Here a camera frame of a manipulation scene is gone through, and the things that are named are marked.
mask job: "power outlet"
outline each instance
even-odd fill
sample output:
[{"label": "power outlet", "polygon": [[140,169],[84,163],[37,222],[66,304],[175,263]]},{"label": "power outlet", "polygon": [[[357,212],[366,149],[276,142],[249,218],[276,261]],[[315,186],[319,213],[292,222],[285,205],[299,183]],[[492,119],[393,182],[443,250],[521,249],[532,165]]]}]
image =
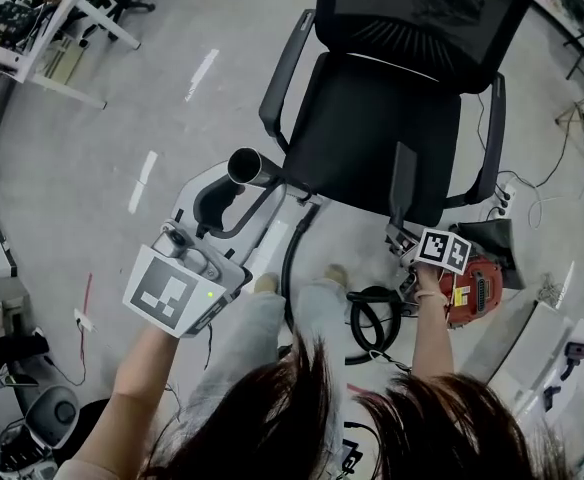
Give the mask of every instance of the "power outlet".
[{"label": "power outlet", "polygon": [[94,324],[92,321],[78,309],[74,308],[74,321],[79,322],[79,325],[83,327],[86,331],[94,331]]},{"label": "power outlet", "polygon": [[512,211],[512,207],[514,206],[514,198],[516,196],[516,188],[514,187],[513,183],[508,183],[507,185],[499,184],[499,187],[503,189],[503,192],[510,196],[510,199],[507,201],[502,201],[505,199],[503,192],[501,192],[498,188],[495,189],[495,194],[490,199],[490,203],[492,206],[490,208],[498,207],[503,210],[503,213],[499,213],[496,210],[492,212],[490,218],[492,219],[507,219],[510,217],[510,212]]}]

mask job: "shoe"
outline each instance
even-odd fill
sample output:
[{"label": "shoe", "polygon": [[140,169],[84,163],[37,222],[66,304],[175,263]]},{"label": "shoe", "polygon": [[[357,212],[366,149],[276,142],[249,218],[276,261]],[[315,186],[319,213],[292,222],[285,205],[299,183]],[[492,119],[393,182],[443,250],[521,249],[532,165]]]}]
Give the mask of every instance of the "shoe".
[{"label": "shoe", "polygon": [[339,283],[343,288],[347,288],[348,273],[341,265],[328,265],[323,273],[323,277]]},{"label": "shoe", "polygon": [[276,293],[279,288],[279,277],[276,274],[263,274],[254,283],[254,293]]}]

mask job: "red power tool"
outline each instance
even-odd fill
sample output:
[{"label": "red power tool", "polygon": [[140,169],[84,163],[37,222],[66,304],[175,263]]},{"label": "red power tool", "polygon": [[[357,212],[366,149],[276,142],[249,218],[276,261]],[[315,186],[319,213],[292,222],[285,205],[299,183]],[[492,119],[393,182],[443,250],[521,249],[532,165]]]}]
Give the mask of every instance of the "red power tool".
[{"label": "red power tool", "polygon": [[483,256],[470,259],[462,276],[443,274],[441,291],[450,300],[448,324],[460,327],[485,316],[501,302],[503,274],[501,267]]}]

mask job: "hand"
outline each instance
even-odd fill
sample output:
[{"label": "hand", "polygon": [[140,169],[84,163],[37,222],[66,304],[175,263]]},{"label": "hand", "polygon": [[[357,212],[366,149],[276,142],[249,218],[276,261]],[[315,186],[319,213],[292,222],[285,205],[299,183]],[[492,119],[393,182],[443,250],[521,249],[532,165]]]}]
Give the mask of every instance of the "hand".
[{"label": "hand", "polygon": [[419,289],[431,292],[441,292],[439,287],[439,268],[428,263],[417,263],[416,274],[419,279]]}]

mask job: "white floor marking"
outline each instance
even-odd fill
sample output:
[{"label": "white floor marking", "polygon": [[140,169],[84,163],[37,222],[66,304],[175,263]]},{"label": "white floor marking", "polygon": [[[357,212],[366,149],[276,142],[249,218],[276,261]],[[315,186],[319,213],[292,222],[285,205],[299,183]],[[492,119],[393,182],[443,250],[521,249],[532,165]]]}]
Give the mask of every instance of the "white floor marking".
[{"label": "white floor marking", "polygon": [[556,303],[556,309],[558,310],[563,303],[563,299],[565,298],[565,294],[568,292],[568,288],[570,287],[570,283],[572,282],[572,276],[574,275],[574,261],[570,264],[570,269],[568,270],[568,275],[565,276],[565,282],[563,283],[563,288],[561,289],[561,293],[559,294],[559,300]]},{"label": "white floor marking", "polygon": [[203,77],[208,72],[208,69],[210,69],[210,66],[218,54],[219,50],[210,50],[210,53],[205,56],[205,59],[203,59],[199,69],[196,70],[192,80],[190,80],[190,90],[188,91],[188,95],[185,97],[185,101],[190,101],[190,98],[194,96],[194,91],[196,91],[196,88],[198,87],[199,83],[201,83],[201,80],[203,80]]},{"label": "white floor marking", "polygon": [[141,196],[143,195],[143,190],[148,183],[148,178],[150,177],[150,172],[152,172],[152,168],[154,167],[154,162],[159,155],[157,155],[154,151],[149,151],[148,156],[143,163],[143,167],[141,168],[141,174],[139,175],[139,179],[134,185],[134,191],[132,192],[132,196],[130,197],[130,202],[128,203],[128,212],[132,215],[136,213],[136,209],[139,206],[139,201],[141,200]]},{"label": "white floor marking", "polygon": [[141,200],[141,196],[143,195],[143,189],[145,185],[140,181],[136,182],[134,186],[134,192],[132,192],[132,197],[130,197],[130,202],[128,203],[128,211],[134,215],[136,213],[136,209],[139,206],[139,201]]},{"label": "white floor marking", "polygon": [[150,173],[152,172],[152,167],[154,167],[154,162],[156,162],[157,155],[154,151],[150,151],[148,153],[148,157],[145,159],[145,163],[143,164],[143,169],[141,169],[141,176],[139,177],[139,181],[144,185],[148,184],[148,178],[150,177]]}]

